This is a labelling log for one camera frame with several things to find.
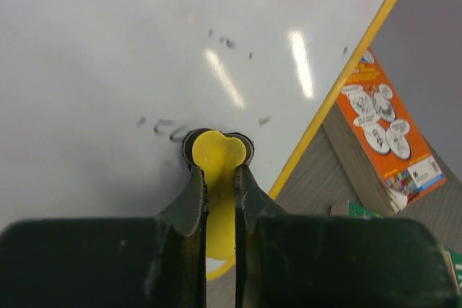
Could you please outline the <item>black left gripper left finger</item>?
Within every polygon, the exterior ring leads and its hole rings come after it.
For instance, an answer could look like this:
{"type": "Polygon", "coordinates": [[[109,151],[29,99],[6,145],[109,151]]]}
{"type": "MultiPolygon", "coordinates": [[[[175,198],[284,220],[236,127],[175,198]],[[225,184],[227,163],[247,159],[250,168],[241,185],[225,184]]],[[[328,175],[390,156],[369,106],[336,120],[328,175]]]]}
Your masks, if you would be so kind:
{"type": "Polygon", "coordinates": [[[1,233],[3,307],[205,307],[206,184],[160,214],[29,219],[1,233]]]}

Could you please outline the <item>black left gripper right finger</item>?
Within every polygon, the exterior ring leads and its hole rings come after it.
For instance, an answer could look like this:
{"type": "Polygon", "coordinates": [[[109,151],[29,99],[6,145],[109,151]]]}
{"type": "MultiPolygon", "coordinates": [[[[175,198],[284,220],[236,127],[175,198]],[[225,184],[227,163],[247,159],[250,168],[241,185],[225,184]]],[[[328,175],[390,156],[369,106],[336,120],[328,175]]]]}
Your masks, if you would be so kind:
{"type": "Polygon", "coordinates": [[[457,307],[437,240],[400,218],[287,213],[235,173],[237,307],[457,307]]]}

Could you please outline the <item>yellow round whiteboard eraser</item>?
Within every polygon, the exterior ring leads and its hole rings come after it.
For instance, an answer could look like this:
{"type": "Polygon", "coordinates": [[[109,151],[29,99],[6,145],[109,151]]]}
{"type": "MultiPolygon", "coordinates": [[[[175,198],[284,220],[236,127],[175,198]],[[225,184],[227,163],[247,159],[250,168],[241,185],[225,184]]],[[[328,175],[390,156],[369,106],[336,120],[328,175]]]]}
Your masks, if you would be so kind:
{"type": "Polygon", "coordinates": [[[197,128],[187,133],[182,150],[187,164],[204,173],[206,256],[228,260],[235,254],[235,171],[251,163],[253,142],[241,133],[197,128]]]}

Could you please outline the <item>yellow-framed whiteboard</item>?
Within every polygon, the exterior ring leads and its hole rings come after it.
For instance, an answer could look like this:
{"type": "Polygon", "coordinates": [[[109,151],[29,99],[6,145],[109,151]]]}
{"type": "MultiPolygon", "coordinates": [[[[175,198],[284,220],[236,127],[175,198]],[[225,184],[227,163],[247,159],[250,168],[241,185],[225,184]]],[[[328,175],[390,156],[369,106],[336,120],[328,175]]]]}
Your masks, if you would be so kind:
{"type": "Polygon", "coordinates": [[[157,214],[195,128],[277,196],[396,2],[1,0],[1,228],[157,214]]]}

